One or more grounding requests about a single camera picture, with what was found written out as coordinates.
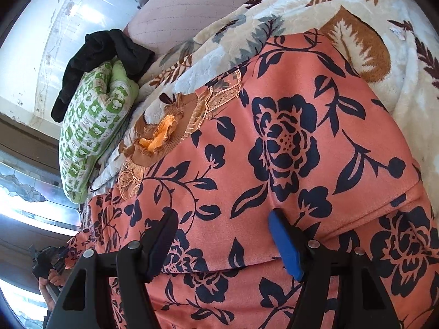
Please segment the left hand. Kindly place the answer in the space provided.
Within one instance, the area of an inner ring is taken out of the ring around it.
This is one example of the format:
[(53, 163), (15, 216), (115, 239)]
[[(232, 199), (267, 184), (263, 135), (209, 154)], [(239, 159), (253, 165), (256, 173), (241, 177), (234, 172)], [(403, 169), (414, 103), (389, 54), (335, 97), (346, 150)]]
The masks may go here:
[(50, 270), (48, 278), (38, 278), (40, 293), (45, 300), (48, 310), (53, 310), (55, 307), (55, 301), (48, 291), (49, 284), (53, 284), (55, 287), (63, 287), (66, 284), (66, 275), (59, 274), (56, 270)]

